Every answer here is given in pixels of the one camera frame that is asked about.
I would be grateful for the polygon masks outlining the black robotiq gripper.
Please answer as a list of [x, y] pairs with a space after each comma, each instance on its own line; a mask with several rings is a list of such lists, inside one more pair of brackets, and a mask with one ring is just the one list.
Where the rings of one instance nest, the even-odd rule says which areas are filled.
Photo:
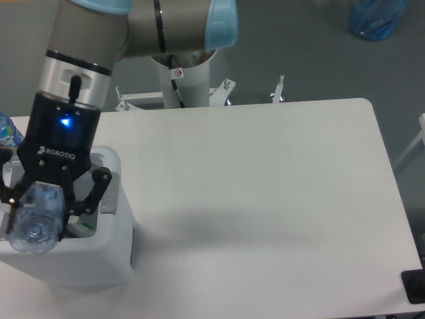
[[[64, 211], [59, 241], [70, 216], [95, 212], [112, 180], [108, 168], [91, 166], [90, 161], [100, 114], [98, 108], [83, 108], [36, 93], [23, 142], [14, 147], [1, 146], [1, 202], [9, 207], [7, 235], [13, 230], [20, 199], [36, 181], [61, 186]], [[3, 166], [13, 158], [19, 159], [24, 173], [11, 187], [5, 184]], [[94, 184], [87, 196], [77, 201], [74, 181], [88, 170]]]

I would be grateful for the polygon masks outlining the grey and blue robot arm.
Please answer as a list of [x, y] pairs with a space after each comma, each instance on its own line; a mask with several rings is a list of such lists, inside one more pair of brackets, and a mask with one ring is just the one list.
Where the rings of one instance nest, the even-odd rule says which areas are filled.
[[90, 150], [116, 61], [215, 51], [237, 37], [235, 1], [61, 1], [25, 137], [1, 148], [1, 163], [17, 158], [24, 169], [16, 185], [1, 186], [6, 234], [31, 218], [19, 212], [36, 183], [64, 199], [57, 216], [37, 220], [40, 239], [60, 241], [71, 216], [95, 212], [112, 174], [92, 164]]

